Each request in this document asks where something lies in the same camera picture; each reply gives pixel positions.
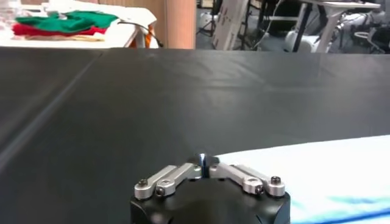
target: tripod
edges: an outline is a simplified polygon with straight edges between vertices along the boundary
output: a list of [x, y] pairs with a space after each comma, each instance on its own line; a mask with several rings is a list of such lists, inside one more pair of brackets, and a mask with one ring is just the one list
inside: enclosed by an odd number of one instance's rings
[[[206, 23], [203, 27], [201, 27], [197, 32], [196, 32], [196, 35], [198, 35], [199, 33], [202, 33], [204, 35], [207, 35], [209, 37], [212, 37], [214, 35], [214, 31], [215, 31], [215, 28], [216, 28], [216, 21], [214, 19], [214, 16], [215, 15], [218, 15], [219, 13], [219, 10], [221, 8], [221, 5], [222, 5], [222, 0], [213, 0], [213, 6], [211, 8], [211, 20]], [[210, 31], [209, 30], [206, 30], [206, 27], [208, 27], [209, 25], [211, 25], [211, 29]]]

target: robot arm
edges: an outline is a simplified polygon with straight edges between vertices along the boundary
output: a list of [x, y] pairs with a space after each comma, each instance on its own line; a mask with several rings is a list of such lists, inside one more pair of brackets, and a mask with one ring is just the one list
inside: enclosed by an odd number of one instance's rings
[[290, 196], [279, 177], [199, 156], [139, 181], [130, 212], [131, 224], [288, 224]]

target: red cloth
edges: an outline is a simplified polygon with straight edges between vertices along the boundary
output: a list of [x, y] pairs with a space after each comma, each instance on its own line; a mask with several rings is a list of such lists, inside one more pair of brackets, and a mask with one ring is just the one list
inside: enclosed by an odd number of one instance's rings
[[12, 27], [13, 33], [17, 36], [65, 36], [70, 37], [74, 35], [94, 35], [95, 33], [105, 33], [107, 29], [102, 29], [98, 27], [91, 27], [89, 30], [84, 30], [76, 33], [63, 33], [63, 32], [52, 32], [37, 29], [33, 26], [25, 24], [15, 24]]

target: white cloth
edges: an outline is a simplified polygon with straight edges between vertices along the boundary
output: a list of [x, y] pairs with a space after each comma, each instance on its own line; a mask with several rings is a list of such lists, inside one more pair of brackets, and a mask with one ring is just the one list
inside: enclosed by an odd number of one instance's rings
[[291, 223], [390, 223], [390, 136], [315, 142], [221, 155], [280, 176]]

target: green cloth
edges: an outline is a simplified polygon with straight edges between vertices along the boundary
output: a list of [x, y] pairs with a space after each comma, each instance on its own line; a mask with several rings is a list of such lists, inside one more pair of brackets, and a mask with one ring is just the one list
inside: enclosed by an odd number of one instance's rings
[[108, 28], [111, 22], [118, 18], [115, 15], [84, 11], [69, 12], [64, 15], [65, 19], [61, 19], [58, 13], [53, 13], [49, 17], [17, 17], [16, 21], [40, 30], [75, 33], [88, 30], [92, 26]]

